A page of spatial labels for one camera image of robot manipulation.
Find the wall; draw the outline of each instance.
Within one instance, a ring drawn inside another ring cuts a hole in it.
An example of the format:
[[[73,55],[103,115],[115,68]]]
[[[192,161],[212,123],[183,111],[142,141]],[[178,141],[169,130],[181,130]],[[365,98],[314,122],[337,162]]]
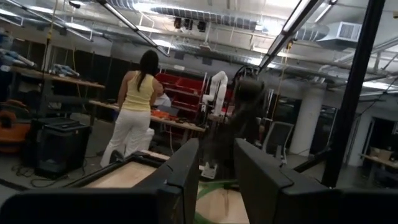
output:
[[[14,37],[34,42],[45,43],[46,32],[38,31],[30,27],[21,29],[19,27],[11,26],[5,23],[0,23],[0,26],[12,31]],[[146,47],[132,44],[111,43],[108,40],[98,37],[94,37],[94,41],[90,43],[87,40],[75,37],[71,34],[68,34],[68,36],[65,37],[58,35],[56,32],[53,34],[52,44],[54,46],[63,47],[66,49],[76,48],[78,50],[84,50],[87,52],[95,52],[95,54],[107,57],[112,55],[112,57],[132,62],[138,62],[141,55],[148,49]],[[173,56],[174,53],[171,53],[171,57],[169,58],[160,55],[160,61],[162,63],[167,63],[170,65],[181,65],[186,68],[202,71],[203,73],[208,72],[210,75],[216,74],[220,70],[224,70],[229,75],[229,77],[232,77],[240,67],[240,65],[234,65],[216,60],[213,61],[212,66],[208,66],[201,63],[201,58],[196,58],[192,55],[185,55],[184,60],[176,60]],[[262,78],[266,81],[267,85],[270,88],[273,88],[275,90],[278,89],[279,78],[277,76],[264,75]],[[299,83],[292,80],[284,80],[280,88],[280,94],[286,97],[301,99],[303,88],[307,88],[306,83]],[[342,92],[327,91],[325,93],[323,104],[326,106],[339,108],[342,98]],[[362,113],[368,106],[369,103],[359,104],[357,108],[357,113]],[[356,134],[354,148],[349,159],[350,165],[357,166],[358,164],[360,164],[360,160],[358,159],[358,153],[361,151],[364,144],[367,126],[370,122],[369,118],[375,116],[378,118],[398,121],[398,114],[395,113],[395,111],[398,111],[396,100],[395,98],[389,98],[387,102],[377,103],[376,105],[372,106],[372,108],[368,109],[365,114],[362,115],[361,121],[359,122],[360,128],[358,129],[358,132]]]

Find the concrete floor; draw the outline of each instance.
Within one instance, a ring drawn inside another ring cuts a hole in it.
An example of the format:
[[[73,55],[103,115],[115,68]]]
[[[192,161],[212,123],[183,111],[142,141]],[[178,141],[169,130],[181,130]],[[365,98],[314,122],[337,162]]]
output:
[[[73,119],[79,120],[82,123],[88,124],[89,117],[82,114],[74,114],[72,116]],[[99,151],[103,151],[111,138],[113,132],[113,125],[104,121],[96,121],[93,132],[90,136],[90,140],[88,142],[87,153],[86,153],[86,166],[84,167],[84,173],[89,174],[98,169],[100,169],[100,157],[95,157],[96,153]],[[307,160],[306,157],[302,156],[288,156],[288,167],[295,167],[298,164],[301,164]],[[17,157],[10,156],[0,156],[0,179],[3,179],[8,182],[15,183],[17,185],[21,185],[27,187],[29,189],[36,187],[61,187],[63,185],[68,184],[69,182],[78,179],[83,176],[83,170],[76,170],[72,172],[69,176],[70,178],[67,180],[61,180],[58,182],[54,182],[51,180],[45,180],[43,178],[37,177],[33,174],[32,170],[25,169],[21,170],[24,175],[16,175],[15,167],[18,166],[19,159]],[[320,180],[322,178],[324,165],[320,164],[316,167],[313,167],[310,170],[305,172],[306,175],[316,178]],[[348,188],[348,187],[363,187],[366,181],[366,177],[361,174],[360,169],[354,167],[344,167],[341,170],[340,178],[338,181],[338,187]],[[6,198],[10,197],[12,194],[16,193],[15,190],[10,189],[9,187],[3,187],[0,185],[0,204]]]

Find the black pole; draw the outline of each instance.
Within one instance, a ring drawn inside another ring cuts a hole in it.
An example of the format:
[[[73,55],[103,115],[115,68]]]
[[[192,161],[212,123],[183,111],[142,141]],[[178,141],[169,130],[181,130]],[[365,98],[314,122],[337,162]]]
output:
[[[386,0],[369,0],[366,9],[343,102],[337,114],[336,135],[331,145],[330,156],[326,159],[322,177],[322,184],[327,187],[336,187],[385,2]]]

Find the person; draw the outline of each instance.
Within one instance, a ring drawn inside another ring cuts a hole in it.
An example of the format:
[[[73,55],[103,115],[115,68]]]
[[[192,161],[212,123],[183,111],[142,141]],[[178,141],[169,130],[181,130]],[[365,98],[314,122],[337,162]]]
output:
[[[139,150],[140,140],[146,135],[150,123],[150,107],[155,103],[162,85],[154,78],[159,58],[148,50],[140,60],[138,71],[128,71],[122,80],[118,95],[119,116],[113,135],[102,156],[101,167],[107,166],[111,154],[120,150],[126,136],[131,132],[124,157]]]
[[[157,98],[155,100],[154,106],[168,106],[171,107],[172,106],[172,102],[170,100],[170,98],[166,95],[166,93],[164,91],[160,92],[157,95]]]

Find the white pants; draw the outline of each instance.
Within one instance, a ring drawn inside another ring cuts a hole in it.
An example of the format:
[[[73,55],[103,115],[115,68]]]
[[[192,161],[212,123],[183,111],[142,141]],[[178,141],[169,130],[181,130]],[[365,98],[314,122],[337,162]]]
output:
[[[106,146],[100,165],[109,164],[111,154],[115,150],[123,150],[126,137],[129,135],[125,151],[120,151],[124,157],[139,150],[141,140],[145,137],[150,123],[150,111],[131,111],[122,109],[115,122],[111,140]]]

